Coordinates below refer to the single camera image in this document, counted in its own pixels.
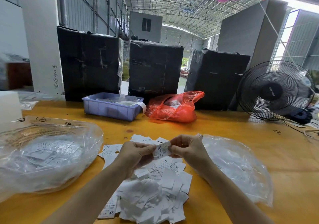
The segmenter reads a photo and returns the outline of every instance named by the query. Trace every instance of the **plastic bag with printed text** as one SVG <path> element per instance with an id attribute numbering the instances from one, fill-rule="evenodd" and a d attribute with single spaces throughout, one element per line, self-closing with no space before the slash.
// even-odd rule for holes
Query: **plastic bag with printed text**
<path id="1" fill-rule="evenodd" d="M 0 125 L 0 202 L 73 183 L 96 158 L 103 131 L 94 123 L 27 116 Z"/>
<path id="2" fill-rule="evenodd" d="M 158 120 L 190 123 L 196 120 L 194 103 L 202 97 L 203 91 L 157 96 L 150 99 L 145 115 Z"/>
<path id="3" fill-rule="evenodd" d="M 253 151 L 233 139 L 204 134 L 202 142 L 209 157 L 254 203 L 272 206 L 272 181 L 266 166 Z"/>

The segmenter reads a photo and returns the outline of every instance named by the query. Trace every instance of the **purple plastic crate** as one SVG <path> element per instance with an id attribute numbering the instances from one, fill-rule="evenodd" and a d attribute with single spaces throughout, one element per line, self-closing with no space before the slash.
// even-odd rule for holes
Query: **purple plastic crate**
<path id="1" fill-rule="evenodd" d="M 133 121 L 136 116 L 141 112 L 140 105 L 125 106 L 107 101 L 99 101 L 99 99 L 107 99 L 120 96 L 119 94 L 101 92 L 94 95 L 83 97 L 84 112 L 87 114 L 99 115 L 104 117 L 111 117 L 124 121 Z M 139 102 L 143 102 L 143 97 L 138 97 Z"/>

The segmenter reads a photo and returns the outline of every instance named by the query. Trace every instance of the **electric fan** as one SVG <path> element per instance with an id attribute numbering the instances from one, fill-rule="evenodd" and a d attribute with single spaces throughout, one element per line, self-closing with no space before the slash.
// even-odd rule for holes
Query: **electric fan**
<path id="1" fill-rule="evenodd" d="M 236 97 L 244 111 L 263 120 L 301 118 L 314 97 L 307 70 L 289 61 L 258 64 L 242 76 Z"/>

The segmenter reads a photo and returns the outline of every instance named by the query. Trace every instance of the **black plastic wrap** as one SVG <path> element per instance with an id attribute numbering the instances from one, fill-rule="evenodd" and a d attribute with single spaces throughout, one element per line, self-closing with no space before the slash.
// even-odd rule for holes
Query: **black plastic wrap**
<path id="1" fill-rule="evenodd" d="M 123 40 L 58 26 L 66 101 L 100 92 L 118 94 L 123 73 Z"/>
<path id="2" fill-rule="evenodd" d="M 205 93 L 195 109 L 227 110 L 249 60 L 249 55 L 194 50 L 184 91 Z"/>
<path id="3" fill-rule="evenodd" d="M 176 94 L 183 52 L 183 46 L 132 40 L 129 95 L 147 103 L 156 96 Z"/>

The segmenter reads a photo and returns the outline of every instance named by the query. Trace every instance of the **wooden table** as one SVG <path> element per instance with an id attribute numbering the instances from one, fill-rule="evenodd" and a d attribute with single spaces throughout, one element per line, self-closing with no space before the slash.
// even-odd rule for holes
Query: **wooden table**
<path id="1" fill-rule="evenodd" d="M 134 133 L 152 139 L 171 139 L 179 134 L 196 133 L 229 137 L 249 146 L 267 166 L 273 181 L 273 207 L 259 207 L 275 223 L 319 222 L 319 148 L 306 137 L 279 123 L 265 123 L 249 118 L 244 112 L 196 111 L 197 121 L 190 124 L 152 120 L 139 114 L 133 122 L 86 115 L 77 102 L 41 101 L 23 115 L 64 118 L 94 122 L 104 131 L 104 144 L 126 141 Z M 17 194 L 0 203 L 1 224 L 35 224 L 44 220 L 74 193 L 98 174 L 104 161 L 97 157 L 92 165 L 68 188 L 50 194 Z M 195 171 L 189 200 L 184 204 L 186 221 L 182 223 L 231 223 L 209 185 Z M 103 223 L 129 223 L 118 217 Z"/>

